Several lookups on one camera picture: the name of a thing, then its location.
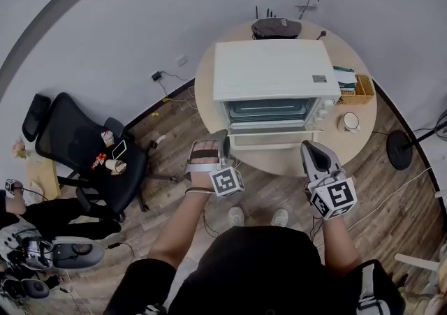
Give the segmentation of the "pink flowers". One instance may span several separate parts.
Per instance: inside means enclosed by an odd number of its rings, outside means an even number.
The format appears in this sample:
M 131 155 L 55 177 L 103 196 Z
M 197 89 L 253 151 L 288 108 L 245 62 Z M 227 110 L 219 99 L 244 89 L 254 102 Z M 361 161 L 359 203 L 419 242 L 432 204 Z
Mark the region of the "pink flowers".
M 19 137 L 12 146 L 12 153 L 16 159 L 26 159 L 27 149 L 22 137 Z

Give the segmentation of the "paper cup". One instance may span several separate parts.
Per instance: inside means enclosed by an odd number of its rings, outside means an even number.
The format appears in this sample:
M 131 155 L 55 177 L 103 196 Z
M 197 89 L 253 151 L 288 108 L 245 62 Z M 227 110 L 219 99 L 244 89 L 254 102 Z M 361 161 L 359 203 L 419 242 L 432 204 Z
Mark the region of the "paper cup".
M 110 170 L 111 175 L 121 175 L 125 172 L 127 164 L 122 160 L 108 159 L 105 161 L 105 167 Z

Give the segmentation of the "person's left forearm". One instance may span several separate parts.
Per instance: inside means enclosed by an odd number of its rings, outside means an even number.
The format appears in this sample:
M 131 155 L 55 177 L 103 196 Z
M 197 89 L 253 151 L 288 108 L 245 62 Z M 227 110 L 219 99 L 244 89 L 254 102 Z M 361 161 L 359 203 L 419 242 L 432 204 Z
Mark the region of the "person's left forearm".
M 207 192 L 187 193 L 157 236 L 147 258 L 163 261 L 177 269 L 191 247 L 200 216 L 210 196 Z

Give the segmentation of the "white toaster oven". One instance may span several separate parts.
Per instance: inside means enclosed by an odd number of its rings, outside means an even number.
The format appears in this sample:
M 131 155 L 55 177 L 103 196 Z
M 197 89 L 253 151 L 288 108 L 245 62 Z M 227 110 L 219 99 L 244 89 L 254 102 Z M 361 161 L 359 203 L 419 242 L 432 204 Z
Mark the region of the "white toaster oven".
M 213 100 L 230 129 L 318 124 L 340 96 L 322 41 L 271 39 L 215 45 Z

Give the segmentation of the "wooden organizer box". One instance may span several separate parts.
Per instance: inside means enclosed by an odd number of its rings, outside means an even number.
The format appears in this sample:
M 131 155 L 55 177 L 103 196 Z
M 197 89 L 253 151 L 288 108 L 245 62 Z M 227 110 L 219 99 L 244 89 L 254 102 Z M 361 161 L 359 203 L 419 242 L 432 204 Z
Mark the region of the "wooden organizer box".
M 356 74 L 356 86 L 353 89 L 342 89 L 342 95 L 369 98 L 375 95 L 375 89 L 368 75 Z

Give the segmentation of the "white phone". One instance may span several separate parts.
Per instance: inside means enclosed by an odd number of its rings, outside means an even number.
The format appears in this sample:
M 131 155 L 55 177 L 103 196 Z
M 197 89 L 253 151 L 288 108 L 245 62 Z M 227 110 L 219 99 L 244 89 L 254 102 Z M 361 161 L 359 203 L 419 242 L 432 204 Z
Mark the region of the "white phone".
M 117 160 L 127 150 L 127 144 L 125 140 L 122 140 L 111 152 L 112 159 Z

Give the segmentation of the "person's shoe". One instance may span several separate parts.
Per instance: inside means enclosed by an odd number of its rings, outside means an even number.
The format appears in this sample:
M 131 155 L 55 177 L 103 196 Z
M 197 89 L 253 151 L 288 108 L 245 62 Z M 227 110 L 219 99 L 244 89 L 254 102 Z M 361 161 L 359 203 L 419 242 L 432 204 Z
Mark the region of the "person's shoe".
M 279 208 L 272 216 L 271 225 L 278 227 L 286 227 L 288 223 L 289 213 L 284 208 Z
M 230 227 L 244 227 L 244 212 L 241 207 L 231 207 L 228 211 L 228 222 Z

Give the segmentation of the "person's right shoe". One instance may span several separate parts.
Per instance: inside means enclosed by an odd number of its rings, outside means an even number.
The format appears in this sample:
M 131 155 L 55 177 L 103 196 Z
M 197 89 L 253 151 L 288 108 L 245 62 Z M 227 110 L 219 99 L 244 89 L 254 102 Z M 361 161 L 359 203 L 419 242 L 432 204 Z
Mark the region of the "person's right shoe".
M 271 225 L 278 227 L 286 227 L 288 223 L 289 213 L 284 208 L 279 208 L 272 216 Z

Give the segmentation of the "black standing fan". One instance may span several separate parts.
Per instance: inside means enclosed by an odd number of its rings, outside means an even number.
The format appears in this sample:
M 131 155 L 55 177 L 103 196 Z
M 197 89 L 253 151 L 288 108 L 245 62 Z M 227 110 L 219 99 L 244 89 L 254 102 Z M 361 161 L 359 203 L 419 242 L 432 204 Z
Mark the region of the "black standing fan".
M 408 133 L 394 130 L 387 135 L 386 153 L 389 162 L 396 170 L 406 170 L 413 157 L 413 146 L 436 135 L 439 139 L 447 141 L 447 109 L 437 119 L 435 126 L 415 140 L 410 140 Z

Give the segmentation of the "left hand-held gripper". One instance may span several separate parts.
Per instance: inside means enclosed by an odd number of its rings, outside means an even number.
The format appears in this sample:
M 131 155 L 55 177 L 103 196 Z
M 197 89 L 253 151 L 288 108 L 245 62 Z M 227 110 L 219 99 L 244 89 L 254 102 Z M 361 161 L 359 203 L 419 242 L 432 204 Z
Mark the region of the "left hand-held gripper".
M 244 183 L 240 172 L 233 166 L 234 161 L 230 159 L 230 140 L 226 129 L 219 130 L 209 136 L 210 140 L 220 142 L 220 156 L 217 166 L 209 172 L 218 197 L 228 197 L 234 193 L 244 191 Z

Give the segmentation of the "black office chair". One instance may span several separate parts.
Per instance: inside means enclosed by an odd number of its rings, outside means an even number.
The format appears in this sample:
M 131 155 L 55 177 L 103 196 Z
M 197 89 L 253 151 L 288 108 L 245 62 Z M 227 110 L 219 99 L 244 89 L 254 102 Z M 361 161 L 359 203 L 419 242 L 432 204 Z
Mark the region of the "black office chair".
M 101 133 L 109 130 L 114 135 L 114 144 L 106 147 Z M 36 153 L 70 168 L 77 179 L 58 177 L 60 185 L 74 186 L 81 205 L 88 211 L 95 200 L 105 202 L 118 217 L 132 200 L 137 200 L 143 212 L 148 211 L 141 186 L 145 179 L 165 180 L 177 183 L 175 176 L 155 175 L 149 171 L 149 151 L 157 147 L 151 141 L 146 148 L 137 145 L 134 135 L 115 118 L 108 118 L 104 124 L 90 119 L 65 92 L 54 100 L 36 94 L 29 106 L 22 125 L 25 138 L 34 143 Z M 127 150 L 118 160 L 127 164 L 121 175 L 111 175 L 110 170 L 91 165 L 100 153 L 112 159 L 112 150 L 125 140 Z

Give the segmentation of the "person's left shoe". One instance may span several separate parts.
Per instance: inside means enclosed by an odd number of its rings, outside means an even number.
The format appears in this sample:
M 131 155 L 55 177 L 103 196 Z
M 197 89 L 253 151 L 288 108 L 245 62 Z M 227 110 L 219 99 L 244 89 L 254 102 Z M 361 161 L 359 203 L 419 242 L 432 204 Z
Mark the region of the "person's left shoe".
M 241 207 L 231 207 L 228 211 L 228 222 L 230 227 L 244 227 L 244 212 Z

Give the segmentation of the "round wooden table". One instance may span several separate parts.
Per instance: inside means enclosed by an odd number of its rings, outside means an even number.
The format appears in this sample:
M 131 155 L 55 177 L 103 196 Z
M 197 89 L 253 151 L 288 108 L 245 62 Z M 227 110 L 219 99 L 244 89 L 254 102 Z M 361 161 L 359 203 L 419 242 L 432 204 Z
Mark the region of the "round wooden table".
M 223 129 L 226 125 L 223 117 L 218 113 L 212 98 L 214 83 L 214 51 L 219 42 L 244 41 L 252 37 L 251 25 L 253 21 L 245 22 L 212 42 L 203 55 L 195 78 L 195 99 L 200 117 L 210 133 Z M 321 31 L 327 31 L 321 38 L 331 62 L 335 66 L 352 68 L 356 73 L 369 75 L 366 65 L 356 51 L 329 28 L 321 27 L 309 21 L 302 21 L 303 39 L 315 39 Z M 360 120 L 360 131 L 341 133 L 338 131 L 339 118 L 346 112 L 353 112 Z M 336 105 L 330 115 L 323 120 L 324 130 L 318 136 L 318 141 L 333 150 L 344 165 L 353 159 L 366 145 L 372 134 L 376 121 L 377 102 L 373 96 L 368 103 L 362 105 Z M 290 177 L 304 176 L 300 150 L 252 150 L 233 151 L 232 155 L 243 163 L 274 175 Z

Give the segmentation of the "grey equipment bundle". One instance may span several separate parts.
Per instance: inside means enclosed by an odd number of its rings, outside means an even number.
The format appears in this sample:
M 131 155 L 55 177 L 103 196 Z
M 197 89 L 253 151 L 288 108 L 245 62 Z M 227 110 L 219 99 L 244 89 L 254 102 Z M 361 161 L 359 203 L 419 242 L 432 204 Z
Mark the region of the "grey equipment bundle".
M 33 226 L 13 224 L 0 230 L 0 259 L 31 270 L 52 265 L 54 238 L 46 237 Z

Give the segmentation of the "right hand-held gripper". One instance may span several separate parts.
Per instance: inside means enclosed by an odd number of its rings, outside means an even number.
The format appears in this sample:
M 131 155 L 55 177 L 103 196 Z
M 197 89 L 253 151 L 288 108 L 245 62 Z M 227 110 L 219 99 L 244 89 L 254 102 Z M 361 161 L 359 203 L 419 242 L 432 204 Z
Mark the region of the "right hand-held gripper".
M 300 147 L 303 169 L 310 181 L 309 202 L 323 220 L 340 217 L 357 203 L 353 179 L 347 177 L 337 155 L 319 142 L 305 140 Z M 316 180 L 316 173 L 330 173 Z

